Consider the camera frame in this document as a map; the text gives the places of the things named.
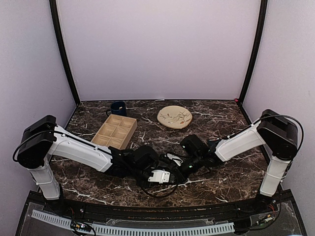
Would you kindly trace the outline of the wooden compartment box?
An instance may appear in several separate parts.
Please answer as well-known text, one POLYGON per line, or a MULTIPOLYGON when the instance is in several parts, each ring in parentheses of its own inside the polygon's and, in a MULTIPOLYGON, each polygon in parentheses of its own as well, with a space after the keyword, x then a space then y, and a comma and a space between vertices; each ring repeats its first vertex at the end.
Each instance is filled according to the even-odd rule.
POLYGON ((126 149, 137 128, 137 120, 119 115, 110 115, 92 139, 92 143, 126 149))

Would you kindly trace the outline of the dark green sock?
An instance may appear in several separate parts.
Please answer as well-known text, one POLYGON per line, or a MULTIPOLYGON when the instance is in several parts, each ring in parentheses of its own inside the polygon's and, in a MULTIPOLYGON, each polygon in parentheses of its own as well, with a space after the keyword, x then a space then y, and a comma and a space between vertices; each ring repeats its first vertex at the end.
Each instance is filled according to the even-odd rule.
POLYGON ((208 140, 207 144, 209 149, 214 150, 216 149, 218 143, 221 141, 221 139, 216 139, 216 140, 208 140))

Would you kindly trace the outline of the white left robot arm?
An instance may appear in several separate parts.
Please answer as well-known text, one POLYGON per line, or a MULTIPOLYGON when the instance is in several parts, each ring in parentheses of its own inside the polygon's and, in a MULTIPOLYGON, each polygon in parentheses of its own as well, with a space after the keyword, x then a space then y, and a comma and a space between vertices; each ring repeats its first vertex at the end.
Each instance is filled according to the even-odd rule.
POLYGON ((47 115, 24 130, 21 143, 12 159, 29 170, 50 206, 58 214, 69 211, 69 202, 62 198, 62 187, 49 165, 52 155, 87 165, 99 172, 124 178, 132 176, 142 188, 153 184, 178 185, 179 180, 170 164, 163 163, 149 146, 136 150, 105 147, 77 137, 57 125, 56 118, 47 115))

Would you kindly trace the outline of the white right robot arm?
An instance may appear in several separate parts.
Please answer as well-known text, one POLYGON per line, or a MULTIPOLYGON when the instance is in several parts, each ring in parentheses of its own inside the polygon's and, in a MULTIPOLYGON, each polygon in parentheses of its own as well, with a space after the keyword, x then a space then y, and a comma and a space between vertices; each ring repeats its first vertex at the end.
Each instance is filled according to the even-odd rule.
POLYGON ((255 213, 262 213, 269 207, 269 197, 275 194, 303 140, 304 129, 297 119, 267 109, 252 124, 224 138, 204 143, 196 135, 185 137, 180 145, 189 157, 173 172, 178 182, 184 182, 202 167, 219 166, 256 147, 268 148, 271 156, 260 185, 260 195, 251 203, 255 213))

